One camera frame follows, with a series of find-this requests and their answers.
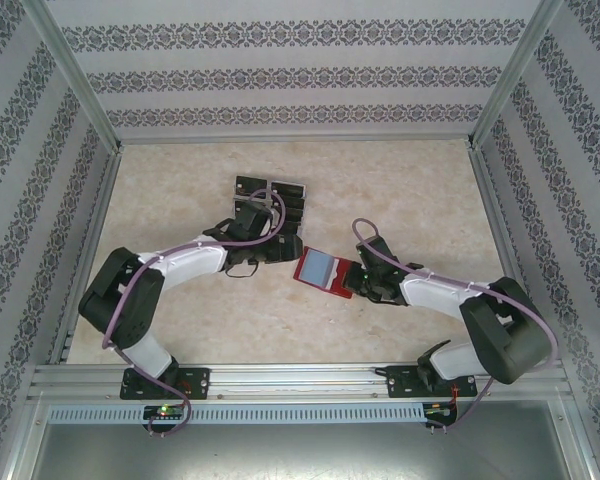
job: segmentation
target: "gray floor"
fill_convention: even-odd
[[[546,406],[488,403],[461,428],[418,424],[48,427],[39,480],[568,478]]]

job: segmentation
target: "patterned wallpaper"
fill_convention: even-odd
[[[128,140],[468,134],[538,0],[48,4]]]
[[[561,7],[483,153],[600,466],[600,0]]]
[[[0,462],[55,341],[110,156],[17,0],[0,0]]]

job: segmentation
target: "perforated metal strip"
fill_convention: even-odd
[[[143,423],[142,405],[54,405],[49,424],[126,425]],[[355,405],[194,405],[189,423],[221,424],[315,424],[390,423],[425,421],[422,403]],[[178,423],[157,420],[157,423]]]

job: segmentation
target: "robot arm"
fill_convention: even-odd
[[[255,240],[268,231],[272,213],[256,202],[246,202],[235,219],[227,219],[206,230],[192,243],[202,246],[160,258],[140,277],[127,299],[111,342],[139,367],[154,378],[172,385],[177,361],[162,347],[151,332],[151,323],[162,292],[195,277],[229,271],[247,261],[277,263],[302,255],[302,241],[297,235],[277,235],[255,246],[221,246],[217,242]],[[216,245],[205,245],[214,242]],[[114,250],[80,301],[80,314],[98,331],[105,333],[126,285],[137,270],[161,252],[134,254],[126,248]]]
[[[367,243],[397,261],[382,237],[375,236]],[[449,345],[447,340],[418,359],[418,375],[430,389],[459,376],[481,374],[510,384],[549,355],[551,344],[546,334],[518,309],[480,292],[407,274],[363,244],[358,245],[358,253],[364,266],[354,263],[344,280],[345,288],[374,303],[431,308],[466,325],[471,343]],[[431,273],[422,265],[408,266]],[[506,295],[538,313],[524,290],[511,278],[476,285]]]

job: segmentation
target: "marble floor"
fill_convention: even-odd
[[[163,250],[231,216],[236,175],[307,186],[305,245],[357,259],[351,222],[362,216],[404,262],[467,280],[502,275],[461,140],[126,147],[94,272],[119,246]],[[263,265],[249,279],[180,285],[161,297],[153,332],[181,363],[413,361],[466,338],[445,315],[328,295],[294,270]],[[80,319],[68,362],[119,363],[101,338]]]

